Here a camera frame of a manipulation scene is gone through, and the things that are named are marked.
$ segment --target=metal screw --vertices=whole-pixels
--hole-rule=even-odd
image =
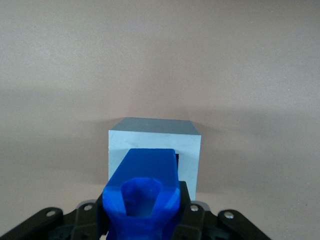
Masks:
[[[197,205],[191,205],[190,209],[191,209],[192,212],[198,212],[198,210],[199,210]]]
[[[227,219],[233,219],[235,217],[235,215],[233,215],[231,212],[229,211],[226,211],[224,213],[224,216],[227,218]]]
[[[51,211],[48,211],[48,212],[46,213],[46,216],[47,216],[47,217],[51,217],[51,216],[53,216],[53,215],[55,215],[55,214],[56,214],[56,211],[51,210]]]
[[[85,211],[89,211],[89,210],[91,210],[92,209],[92,205],[86,205],[86,206],[84,206],[84,208],[83,208],[83,210],[85,210]]]

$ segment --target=white box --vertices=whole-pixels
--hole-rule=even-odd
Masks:
[[[174,149],[179,181],[196,199],[201,135],[191,121],[125,117],[109,130],[109,179],[129,149]]]

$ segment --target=beige surface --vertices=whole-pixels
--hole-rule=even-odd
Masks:
[[[0,2],[0,235],[106,183],[122,117],[202,133],[198,199],[320,235],[320,2]]]

